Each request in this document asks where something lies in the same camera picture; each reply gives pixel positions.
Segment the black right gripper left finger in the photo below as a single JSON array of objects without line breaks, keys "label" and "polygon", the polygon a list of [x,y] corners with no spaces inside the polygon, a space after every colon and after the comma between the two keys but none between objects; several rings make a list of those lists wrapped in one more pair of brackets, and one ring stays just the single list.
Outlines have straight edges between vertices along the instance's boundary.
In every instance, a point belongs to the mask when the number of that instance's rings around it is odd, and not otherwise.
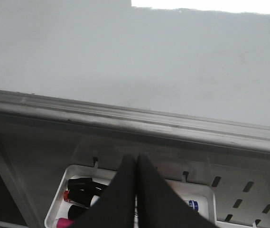
[{"label": "black right gripper left finger", "polygon": [[97,202],[81,215],[71,228],[132,228],[135,213],[136,162],[125,155]]}]

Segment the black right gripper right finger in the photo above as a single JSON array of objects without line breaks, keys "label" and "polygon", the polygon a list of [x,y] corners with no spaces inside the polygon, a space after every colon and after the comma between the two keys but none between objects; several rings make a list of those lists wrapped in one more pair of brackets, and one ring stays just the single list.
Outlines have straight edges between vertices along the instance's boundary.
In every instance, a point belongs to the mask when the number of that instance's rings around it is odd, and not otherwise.
[{"label": "black right gripper right finger", "polygon": [[190,208],[158,173],[148,156],[137,158],[137,212],[140,228],[215,228]]}]

